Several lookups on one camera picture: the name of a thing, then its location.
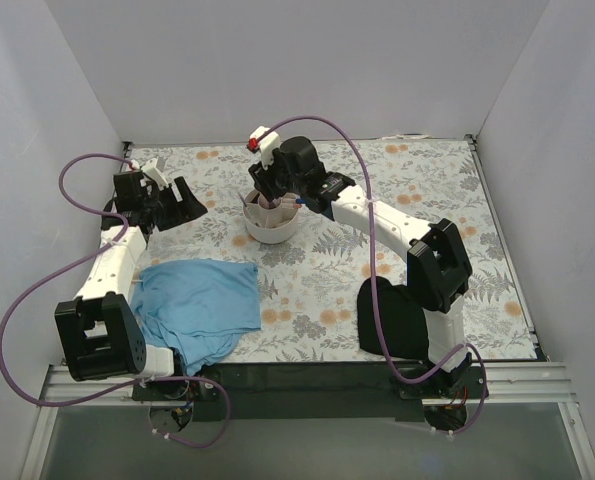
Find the white round divided organizer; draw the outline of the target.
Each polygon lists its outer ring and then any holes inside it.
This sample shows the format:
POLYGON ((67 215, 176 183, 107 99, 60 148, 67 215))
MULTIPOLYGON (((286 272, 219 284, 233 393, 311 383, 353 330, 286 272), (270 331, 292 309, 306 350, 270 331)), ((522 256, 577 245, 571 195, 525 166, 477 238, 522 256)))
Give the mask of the white round divided organizer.
MULTIPOLYGON (((298 228, 299 209, 283 208, 281 205, 273 210, 262 209, 258 205, 260 193, 257 190, 250 191, 245 197, 251 204, 251 213, 242 213, 244 224, 248 233, 262 244, 275 245, 289 240, 298 228)), ((286 200, 299 199, 295 194, 288 193, 282 198, 286 200)))

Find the pink capped glue tube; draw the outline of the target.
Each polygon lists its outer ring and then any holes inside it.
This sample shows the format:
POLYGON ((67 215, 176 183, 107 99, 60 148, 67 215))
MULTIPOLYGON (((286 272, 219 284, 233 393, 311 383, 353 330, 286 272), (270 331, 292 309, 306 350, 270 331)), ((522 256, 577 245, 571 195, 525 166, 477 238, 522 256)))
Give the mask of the pink capped glue tube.
POLYGON ((264 197, 263 195, 260 195, 258 198, 258 205, 265 210, 273 210, 275 208, 278 208, 282 203, 282 199, 274 199, 274 200, 269 200, 266 197, 264 197))

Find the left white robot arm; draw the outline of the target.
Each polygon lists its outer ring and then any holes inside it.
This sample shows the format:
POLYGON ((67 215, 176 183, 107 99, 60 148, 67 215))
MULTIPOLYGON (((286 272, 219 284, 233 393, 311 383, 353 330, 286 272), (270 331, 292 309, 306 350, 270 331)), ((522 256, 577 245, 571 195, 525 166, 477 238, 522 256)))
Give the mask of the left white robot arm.
POLYGON ((87 280, 70 301, 55 309, 69 372, 76 381, 109 377, 155 378, 170 400, 182 398, 190 377, 181 354, 147 343, 129 306, 138 261, 150 236, 194 221, 207 208, 179 176, 164 184, 158 173, 118 173, 115 196, 103 209, 100 248, 87 280))

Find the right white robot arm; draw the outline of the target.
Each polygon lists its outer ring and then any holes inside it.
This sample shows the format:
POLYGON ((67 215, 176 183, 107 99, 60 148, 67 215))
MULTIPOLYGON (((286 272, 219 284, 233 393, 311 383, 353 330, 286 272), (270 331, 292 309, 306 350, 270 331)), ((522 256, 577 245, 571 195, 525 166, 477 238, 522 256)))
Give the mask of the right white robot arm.
POLYGON ((249 173, 267 201, 294 194, 312 212, 367 234, 371 245, 381 243, 405 261, 404 310, 425 321, 427 370, 399 381, 446 398, 463 389, 472 364, 463 322, 472 266, 457 226, 447 219, 429 223, 375 200, 368 186, 327 170, 306 137, 281 140, 260 128, 247 147, 261 157, 249 173))

